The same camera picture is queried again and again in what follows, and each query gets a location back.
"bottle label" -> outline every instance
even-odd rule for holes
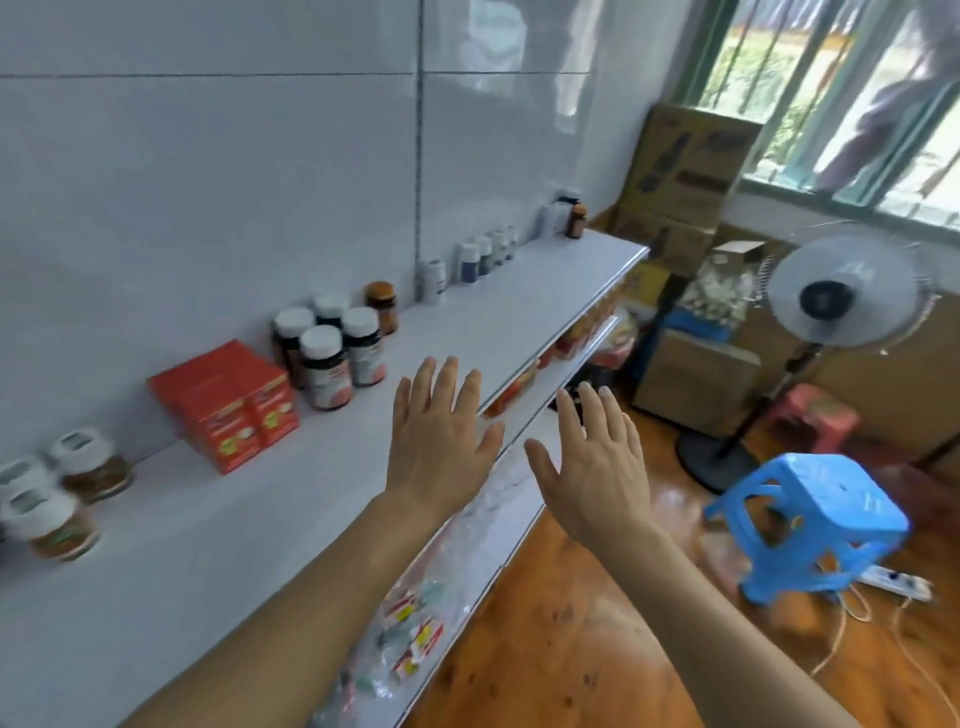
[[[387,376],[383,346],[379,342],[368,347],[350,347],[347,353],[354,384],[370,386]]]
[[[304,369],[306,398],[317,409],[342,407],[353,397],[347,362],[333,369]]]

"standing fan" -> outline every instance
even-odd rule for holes
[[[917,243],[850,221],[824,223],[788,238],[797,246],[763,261],[757,305],[803,343],[777,385],[730,437],[692,430],[677,439],[684,470],[716,494],[756,470],[744,435],[793,379],[828,347],[887,350],[912,334],[939,298]]]

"finger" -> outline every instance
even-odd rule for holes
[[[610,437],[607,431],[607,414],[603,409],[603,402],[593,391],[588,382],[580,382],[577,387],[580,393],[580,407],[584,411],[584,427],[587,429],[588,440],[606,440]]]
[[[636,425],[634,425],[634,421],[630,419],[630,415],[626,412],[621,414],[623,415],[623,423],[627,427],[627,446],[630,448],[630,452],[638,457],[640,462],[643,462],[643,447],[640,446],[640,433],[636,431]]]
[[[540,492],[552,490],[557,485],[560,474],[557,473],[546,447],[540,440],[531,439],[523,443],[523,449],[527,453],[527,461],[537,479],[537,485],[540,486]]]
[[[448,356],[433,386],[430,409],[449,412],[453,408],[453,396],[457,393],[457,368],[457,357]]]
[[[487,431],[480,438],[480,445],[477,446],[477,454],[483,460],[484,466],[489,472],[496,462],[496,456],[500,454],[503,447],[503,423],[494,423],[487,427]]]
[[[557,418],[560,420],[560,445],[564,460],[584,441],[580,417],[573,398],[565,389],[557,391]]]
[[[410,414],[419,414],[425,412],[430,406],[430,385],[433,384],[433,372],[437,368],[437,360],[432,356],[427,356],[417,369],[417,375],[414,376],[414,383],[410,390],[410,406],[407,410]]]
[[[610,391],[610,387],[600,387],[600,401],[603,402],[604,415],[607,417],[607,431],[615,443],[627,442],[627,426],[623,424],[623,412]]]
[[[453,411],[458,415],[467,415],[476,417],[477,410],[480,409],[480,384],[483,377],[479,369],[471,370],[464,379],[464,386],[460,388],[460,394],[457,396],[457,405]]]
[[[412,382],[406,376],[400,378],[400,383],[396,386],[394,395],[394,436],[403,427],[407,421],[407,413],[410,411],[410,388]]]

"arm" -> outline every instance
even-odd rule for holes
[[[333,544],[123,728],[303,728],[394,583],[486,481],[503,428],[477,445],[480,373],[454,407],[457,361],[396,390],[386,490]]]
[[[653,522],[634,424],[606,387],[557,396],[563,467],[526,443],[547,507],[600,560],[646,619],[710,728],[808,728],[856,721],[770,643]]]

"right hand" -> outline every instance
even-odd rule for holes
[[[584,426],[566,392],[557,393],[562,465],[559,472],[543,443],[524,449],[543,500],[570,538],[595,555],[621,535],[650,522],[650,486],[636,426],[620,411],[613,393],[579,387]]]

